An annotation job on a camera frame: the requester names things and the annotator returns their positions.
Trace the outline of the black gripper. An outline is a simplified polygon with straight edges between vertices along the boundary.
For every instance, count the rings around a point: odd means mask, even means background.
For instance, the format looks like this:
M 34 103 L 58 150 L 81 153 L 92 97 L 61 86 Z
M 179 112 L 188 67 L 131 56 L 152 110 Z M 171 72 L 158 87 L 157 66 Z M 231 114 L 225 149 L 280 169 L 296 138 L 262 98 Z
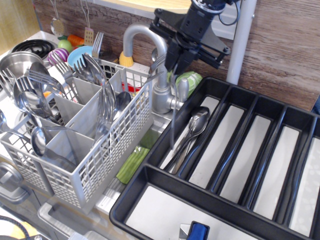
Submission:
M 225 4 L 192 4 L 186 14 L 155 9 L 149 29 L 167 41 L 164 65 L 168 72 L 174 68 L 176 75 L 182 74 L 196 60 L 216 69 L 220 67 L 231 49 L 215 35 L 211 24 L 225 7 Z

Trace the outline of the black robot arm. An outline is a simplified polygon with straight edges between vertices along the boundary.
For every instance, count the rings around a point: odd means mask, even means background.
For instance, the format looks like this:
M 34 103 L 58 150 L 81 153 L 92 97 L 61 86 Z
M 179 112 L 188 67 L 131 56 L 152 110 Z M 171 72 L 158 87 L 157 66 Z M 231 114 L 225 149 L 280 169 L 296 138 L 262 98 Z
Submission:
M 167 41 L 164 66 L 169 72 L 180 75 L 196 60 L 220 67 L 231 49 L 215 35 L 211 24 L 226 5 L 232 4 L 240 14 L 237 0 L 192 0 L 186 14 L 155 9 L 149 29 Z

